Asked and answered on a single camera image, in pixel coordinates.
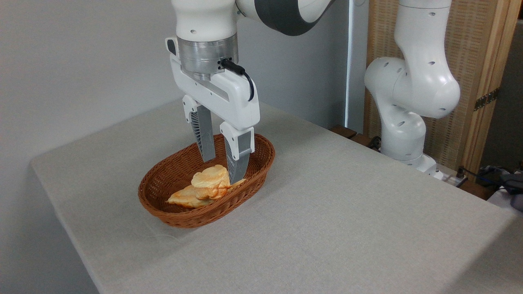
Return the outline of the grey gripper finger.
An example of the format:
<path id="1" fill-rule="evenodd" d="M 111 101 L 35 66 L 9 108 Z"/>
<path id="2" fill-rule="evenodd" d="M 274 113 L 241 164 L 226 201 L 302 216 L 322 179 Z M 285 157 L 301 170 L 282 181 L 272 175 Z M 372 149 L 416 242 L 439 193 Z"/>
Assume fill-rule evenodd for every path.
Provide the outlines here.
<path id="1" fill-rule="evenodd" d="M 220 130 L 225 141 L 230 184 L 235 184 L 244 178 L 250 154 L 255 151 L 254 128 L 240 131 L 228 122 L 223 122 Z"/>
<path id="2" fill-rule="evenodd" d="M 208 162 L 214 159 L 215 142 L 210 110 L 189 95 L 183 97 L 183 107 L 186 121 L 191 125 L 202 160 Z"/>

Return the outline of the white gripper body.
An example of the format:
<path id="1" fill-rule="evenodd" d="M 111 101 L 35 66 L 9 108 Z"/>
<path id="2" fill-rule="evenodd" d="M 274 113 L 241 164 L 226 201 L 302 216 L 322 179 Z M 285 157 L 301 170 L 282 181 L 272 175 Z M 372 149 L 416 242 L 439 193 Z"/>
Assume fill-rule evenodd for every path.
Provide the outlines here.
<path id="1" fill-rule="evenodd" d="M 209 42 L 170 37 L 165 45 L 175 83 L 186 95 L 237 130 L 259 122 L 254 82 L 237 65 L 236 37 Z"/>

